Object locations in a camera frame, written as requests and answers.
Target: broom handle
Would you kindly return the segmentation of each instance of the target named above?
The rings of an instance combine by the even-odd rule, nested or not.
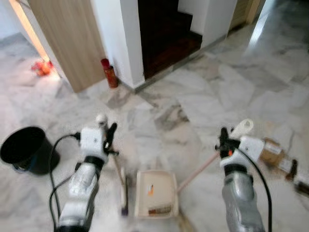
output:
[[[124,183],[124,180],[122,179],[121,177],[121,171],[120,171],[120,166],[119,166],[119,163],[118,163],[118,160],[117,160],[117,157],[116,156],[112,156],[114,158],[114,162],[115,162],[115,166],[116,166],[116,170],[117,170],[117,173],[118,173],[118,176],[119,176],[119,179],[121,181],[121,185],[124,186],[125,183]]]
[[[186,187],[198,174],[200,174],[205,168],[207,168],[216,158],[220,155],[219,152],[214,153],[209,159],[195,172],[193,172],[187,179],[185,179],[177,189],[177,194]]]

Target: cardboard box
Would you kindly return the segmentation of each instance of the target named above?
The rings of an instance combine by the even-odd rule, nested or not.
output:
[[[284,150],[280,147],[280,144],[272,139],[264,138],[264,141],[265,146],[260,159],[267,164],[278,167],[281,160],[285,157]]]

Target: label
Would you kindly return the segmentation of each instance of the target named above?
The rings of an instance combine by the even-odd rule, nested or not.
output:
[[[271,143],[266,143],[264,149],[270,151],[271,153],[274,153],[275,155],[279,155],[282,151],[281,147],[273,145]]]
[[[152,197],[154,194],[154,185],[150,185],[147,187],[147,195]]]
[[[279,164],[279,168],[286,173],[289,173],[292,168],[292,161],[288,159],[283,159]]]

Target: staircase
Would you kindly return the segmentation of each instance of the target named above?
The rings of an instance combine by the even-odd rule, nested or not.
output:
[[[202,36],[190,31],[193,16],[177,9],[178,0],[139,0],[146,79],[200,49]]]

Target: white marble tile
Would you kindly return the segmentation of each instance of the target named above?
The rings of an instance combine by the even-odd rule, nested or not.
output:
[[[53,143],[67,132],[96,127],[97,114],[106,114],[109,124],[118,124],[114,148],[120,151],[119,162],[130,180],[129,217],[120,217],[120,182],[110,159],[99,180],[90,231],[183,231],[179,217],[133,217],[137,170],[172,170],[180,184],[213,154],[222,126],[230,129],[250,117],[255,125],[252,136],[277,140],[301,167],[309,168],[306,8],[291,0],[279,3],[258,24],[232,33],[138,94],[122,85],[109,90],[106,80],[75,94],[61,80],[34,76],[29,69],[39,56],[25,40],[0,42],[0,118],[5,122],[1,139],[19,127],[35,124],[46,130]],[[56,182],[83,160],[75,140],[61,142],[57,151],[61,161],[54,171]],[[219,162],[214,161],[180,194],[180,207],[196,231],[228,231],[221,196],[224,172]],[[259,165],[272,194],[274,231],[305,231],[308,212],[293,187],[281,175]],[[255,172],[253,176],[266,227],[265,190]],[[48,176],[17,174],[1,163],[2,230],[50,231],[50,190]],[[63,203],[65,186],[59,195]]]
[[[249,81],[225,81],[219,88],[220,100],[226,110],[247,107],[255,89]]]

